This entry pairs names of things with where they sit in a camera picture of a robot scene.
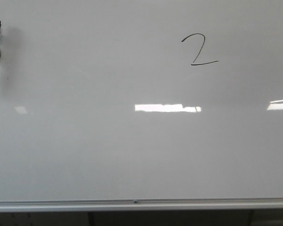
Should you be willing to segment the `white whiteboard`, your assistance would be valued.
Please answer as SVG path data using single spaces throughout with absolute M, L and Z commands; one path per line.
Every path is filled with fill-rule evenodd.
M 0 21 L 0 212 L 283 208 L 283 0 L 0 0 Z M 219 62 L 191 66 L 193 33 Z

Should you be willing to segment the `handwritten black number two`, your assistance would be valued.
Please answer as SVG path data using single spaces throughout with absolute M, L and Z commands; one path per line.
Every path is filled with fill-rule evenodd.
M 203 47 L 206 43 L 206 36 L 202 33 L 193 33 L 193 34 L 190 34 L 186 37 L 184 37 L 182 40 L 181 40 L 181 43 L 184 43 L 186 42 L 188 39 L 190 39 L 191 37 L 194 37 L 194 36 L 200 36 L 202 38 L 202 43 L 199 47 L 199 50 L 197 52 L 197 54 L 195 55 L 194 59 L 192 60 L 191 62 L 191 66 L 201 66 L 201 65 L 209 65 L 209 64 L 213 64 L 213 63 L 217 63 L 219 62 L 218 60 L 214 60 L 214 61 L 208 61 L 208 62 L 204 62 L 204 63 L 197 63 L 197 59 L 199 58 L 202 50 L 203 50 Z

